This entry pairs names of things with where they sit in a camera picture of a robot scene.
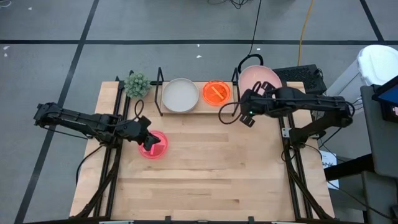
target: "green plant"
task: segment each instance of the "green plant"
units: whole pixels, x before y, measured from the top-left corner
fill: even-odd
[[[131,71],[129,78],[124,81],[124,89],[128,97],[142,99],[150,89],[150,81],[143,73]]]

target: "orange plate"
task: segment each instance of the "orange plate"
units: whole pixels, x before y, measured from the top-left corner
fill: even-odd
[[[209,105],[221,106],[224,105],[231,97],[231,89],[223,81],[218,81],[218,80],[209,81],[203,87],[202,95],[203,99]]]

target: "white bowl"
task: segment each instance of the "white bowl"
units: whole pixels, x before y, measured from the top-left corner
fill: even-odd
[[[186,78],[171,80],[162,94],[163,104],[170,111],[184,113],[192,110],[199,100],[198,87]]]

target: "wooden tabletop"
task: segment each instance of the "wooden tabletop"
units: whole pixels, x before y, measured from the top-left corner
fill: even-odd
[[[103,82],[96,113],[113,112],[117,86],[117,82]],[[303,90],[302,83],[288,86]],[[161,117],[154,104],[154,88],[144,101],[142,114],[152,121],[149,129],[165,133],[169,150],[163,158],[149,160],[139,154],[137,143],[123,142],[112,219],[164,220],[171,215],[172,220],[246,221],[248,216],[256,221],[294,220],[286,165],[280,158],[278,119],[256,116],[256,123],[248,128],[239,121],[223,125],[217,114]],[[135,103],[131,100],[129,119],[134,117]],[[308,111],[295,112],[294,119],[296,127],[312,121]],[[318,147],[316,140],[307,144]],[[97,147],[98,142],[88,140],[85,155]],[[70,215],[78,213],[96,191],[104,152],[83,164]],[[309,191],[334,216],[319,153],[306,147],[302,160]],[[305,217],[302,194],[298,188],[297,192]]]

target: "table leg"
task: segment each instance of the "table leg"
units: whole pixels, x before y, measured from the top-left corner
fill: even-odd
[[[374,172],[372,154],[328,167],[323,171],[325,171],[327,181],[336,180],[349,175],[360,174],[362,171]]]

